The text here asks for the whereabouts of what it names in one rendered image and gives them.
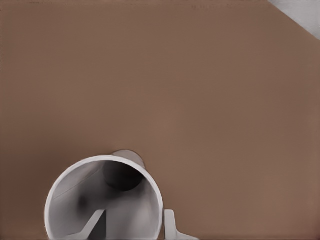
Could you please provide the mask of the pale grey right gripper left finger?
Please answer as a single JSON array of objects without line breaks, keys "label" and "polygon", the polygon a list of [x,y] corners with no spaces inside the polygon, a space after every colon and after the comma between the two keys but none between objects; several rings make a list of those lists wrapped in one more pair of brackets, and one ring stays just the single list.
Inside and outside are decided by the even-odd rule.
[{"label": "pale grey right gripper left finger", "polygon": [[107,238],[107,210],[97,210],[84,228],[75,234],[67,235],[64,240],[105,240]]}]

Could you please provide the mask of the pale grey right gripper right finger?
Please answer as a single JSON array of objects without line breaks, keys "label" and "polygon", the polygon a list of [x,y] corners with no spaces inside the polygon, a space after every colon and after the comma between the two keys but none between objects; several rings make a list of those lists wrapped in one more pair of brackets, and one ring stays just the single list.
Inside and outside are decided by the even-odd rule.
[{"label": "pale grey right gripper right finger", "polygon": [[176,226],[175,213],[172,209],[164,210],[164,239],[165,240],[199,240],[196,237],[181,233]]}]

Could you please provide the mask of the white IKEA cup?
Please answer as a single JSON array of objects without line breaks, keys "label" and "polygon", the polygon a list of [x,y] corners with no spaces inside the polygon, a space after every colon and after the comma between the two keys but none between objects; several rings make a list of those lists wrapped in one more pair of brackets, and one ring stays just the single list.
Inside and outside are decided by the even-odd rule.
[{"label": "white IKEA cup", "polygon": [[79,233],[97,210],[107,211],[105,240],[157,240],[164,204],[142,158],[131,150],[83,159],[53,184],[44,209],[50,240]]}]

